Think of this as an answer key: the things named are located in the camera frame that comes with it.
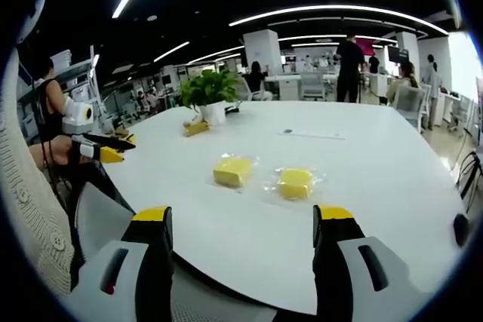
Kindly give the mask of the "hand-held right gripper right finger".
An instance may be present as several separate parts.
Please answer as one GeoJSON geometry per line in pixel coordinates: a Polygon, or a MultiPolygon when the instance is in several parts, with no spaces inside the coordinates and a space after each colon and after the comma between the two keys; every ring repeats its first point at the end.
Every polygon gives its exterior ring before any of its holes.
{"type": "Polygon", "coordinates": [[[407,264],[342,207],[313,207],[319,321],[410,321],[426,302],[407,264]]]}

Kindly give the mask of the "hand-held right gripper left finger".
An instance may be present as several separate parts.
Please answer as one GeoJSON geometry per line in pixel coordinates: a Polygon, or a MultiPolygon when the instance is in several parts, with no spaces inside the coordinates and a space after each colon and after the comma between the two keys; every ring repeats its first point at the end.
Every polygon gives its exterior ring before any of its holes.
{"type": "Polygon", "coordinates": [[[76,321],[171,321],[172,254],[171,207],[137,213],[121,240],[80,268],[69,313],[76,321]]]}

